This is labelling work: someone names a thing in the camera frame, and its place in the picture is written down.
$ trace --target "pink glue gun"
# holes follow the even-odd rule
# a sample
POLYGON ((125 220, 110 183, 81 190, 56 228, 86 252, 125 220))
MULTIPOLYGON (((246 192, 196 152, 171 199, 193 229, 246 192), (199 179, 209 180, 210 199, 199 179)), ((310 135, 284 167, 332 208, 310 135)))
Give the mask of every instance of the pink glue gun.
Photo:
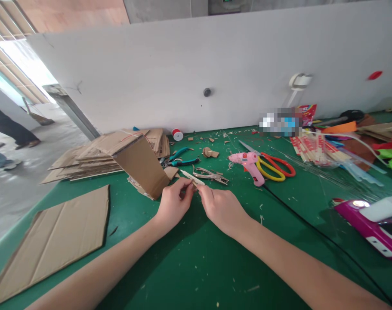
POLYGON ((259 158, 255 153, 249 152, 232 154, 228 157, 228 159, 236 164, 241 164, 252 176, 254 185, 262 186, 265 184, 263 175, 256 167, 256 162, 259 160, 259 158))

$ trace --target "shoe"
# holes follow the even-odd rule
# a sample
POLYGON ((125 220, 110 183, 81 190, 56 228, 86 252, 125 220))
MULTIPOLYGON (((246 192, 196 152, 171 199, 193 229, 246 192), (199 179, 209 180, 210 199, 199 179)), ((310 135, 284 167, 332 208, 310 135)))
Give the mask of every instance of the shoe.
POLYGON ((20 161, 20 160, 15 160, 15 161, 13 161, 13 162, 10 163, 10 164, 6 164, 6 165, 3 166, 2 168, 3 168, 5 171, 12 170, 12 169, 15 169, 16 166, 18 166, 20 163, 22 163, 22 161, 20 161))
POLYGON ((31 141, 28 147, 34 147, 41 143, 41 140, 31 141))
POLYGON ((15 149, 17 150, 17 149, 22 149, 23 147, 26 147, 28 145, 28 143, 26 143, 26 144, 18 144, 16 147, 15 147, 15 149))

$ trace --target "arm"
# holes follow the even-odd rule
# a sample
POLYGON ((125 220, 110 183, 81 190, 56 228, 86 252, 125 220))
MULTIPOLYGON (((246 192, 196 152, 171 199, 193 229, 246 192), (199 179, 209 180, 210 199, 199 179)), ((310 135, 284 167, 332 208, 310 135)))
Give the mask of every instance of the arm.
POLYGON ((139 258, 181 220, 193 197, 191 180, 163 190, 157 214, 139 230, 62 281, 27 309, 94 309, 139 258))
POLYGON ((207 217, 255 254, 312 309, 392 309, 348 278, 253 220, 230 191, 198 186, 207 217))

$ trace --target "scissors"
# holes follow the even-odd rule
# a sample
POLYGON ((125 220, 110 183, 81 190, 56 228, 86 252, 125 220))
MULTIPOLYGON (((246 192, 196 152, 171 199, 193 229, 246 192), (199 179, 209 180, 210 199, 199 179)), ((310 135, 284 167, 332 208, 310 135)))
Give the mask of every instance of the scissors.
POLYGON ((257 169, 260 171, 260 173, 265 176, 266 178, 276 181, 276 182, 283 182, 285 181, 286 177, 294 177, 296 175, 296 171, 295 169, 287 162, 284 161, 280 158, 274 157, 274 156, 270 156, 267 155, 265 153, 259 153, 257 150, 255 150, 254 148, 248 146, 246 143, 244 143, 243 141, 239 142, 245 147, 247 148, 250 152, 253 152, 256 154, 256 156, 259 158, 259 160, 256 162, 256 166, 257 169), (269 165, 266 161, 264 161, 262 158, 266 159, 268 162, 271 163, 271 165, 269 165), (289 173, 284 171, 282 168, 280 168, 275 161, 280 162, 281 164, 283 164, 284 166, 286 166, 286 168, 289 169, 289 173), (269 168, 270 170, 272 170, 273 172, 275 172, 279 177, 274 177, 271 176, 270 174, 266 173, 263 169, 262 166, 264 165, 265 167, 269 168))

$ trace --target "white wall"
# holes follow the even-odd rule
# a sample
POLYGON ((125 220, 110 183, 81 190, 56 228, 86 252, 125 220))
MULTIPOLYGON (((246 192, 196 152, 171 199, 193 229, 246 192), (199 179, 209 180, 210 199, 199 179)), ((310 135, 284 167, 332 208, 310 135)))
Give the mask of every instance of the white wall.
MULTIPOLYGON (((37 34, 31 46, 102 132, 210 130, 258 123, 290 77, 314 74, 318 116, 392 97, 392 0, 37 34), (374 71, 384 74, 367 81, 374 71), (203 89, 214 94, 203 97, 203 89)), ((392 100, 380 103, 385 108, 392 100)))
POLYGON ((13 121, 21 124, 28 130, 37 128, 40 124, 29 116, 22 108, 17 106, 7 95, 0 90, 0 110, 13 121))

